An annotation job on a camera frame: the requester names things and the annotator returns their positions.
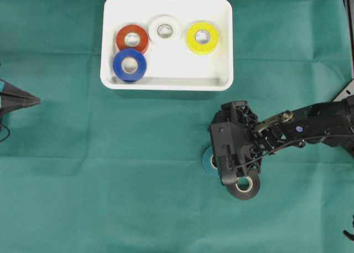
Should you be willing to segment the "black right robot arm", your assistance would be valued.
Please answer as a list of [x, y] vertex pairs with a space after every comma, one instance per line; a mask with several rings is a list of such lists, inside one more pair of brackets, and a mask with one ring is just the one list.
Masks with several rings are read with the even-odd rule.
[[218, 171], [222, 184], [261, 172], [262, 158], [287, 147], [323, 143], [353, 154], [353, 96], [260, 121], [246, 100], [221, 106], [209, 125], [211, 147], [203, 164]]

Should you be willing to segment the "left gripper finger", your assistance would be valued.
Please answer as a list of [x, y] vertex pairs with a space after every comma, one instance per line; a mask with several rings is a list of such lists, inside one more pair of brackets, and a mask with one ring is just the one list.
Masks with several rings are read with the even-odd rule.
[[24, 109], [27, 107], [32, 107], [35, 105], [39, 105], [40, 101], [37, 100], [27, 100], [27, 99], [19, 99], [19, 100], [14, 100], [14, 99], [10, 99], [10, 100], [1, 100], [1, 116], [15, 111], [15, 110], [19, 110], [19, 109]]
[[40, 100], [40, 98], [30, 94], [29, 92], [15, 87], [14, 85], [4, 81], [3, 79], [1, 79], [1, 95], [20, 97], [28, 100]]

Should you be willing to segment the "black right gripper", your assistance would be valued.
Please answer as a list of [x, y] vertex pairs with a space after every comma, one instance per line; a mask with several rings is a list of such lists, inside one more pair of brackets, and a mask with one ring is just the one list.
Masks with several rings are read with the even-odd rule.
[[258, 117], [252, 112], [247, 101], [234, 101], [223, 104], [221, 109], [215, 113], [210, 125], [220, 122], [232, 122], [246, 130], [247, 151], [246, 163], [244, 164], [248, 172], [246, 176], [255, 172], [259, 176], [262, 158], [279, 150], [279, 140], [272, 137], [272, 134], [266, 137], [255, 130], [259, 124]]

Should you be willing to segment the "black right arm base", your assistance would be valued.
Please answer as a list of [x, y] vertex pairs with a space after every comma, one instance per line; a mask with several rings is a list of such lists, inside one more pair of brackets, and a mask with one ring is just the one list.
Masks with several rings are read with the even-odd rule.
[[334, 98], [334, 102], [341, 101], [354, 93], [354, 79]]

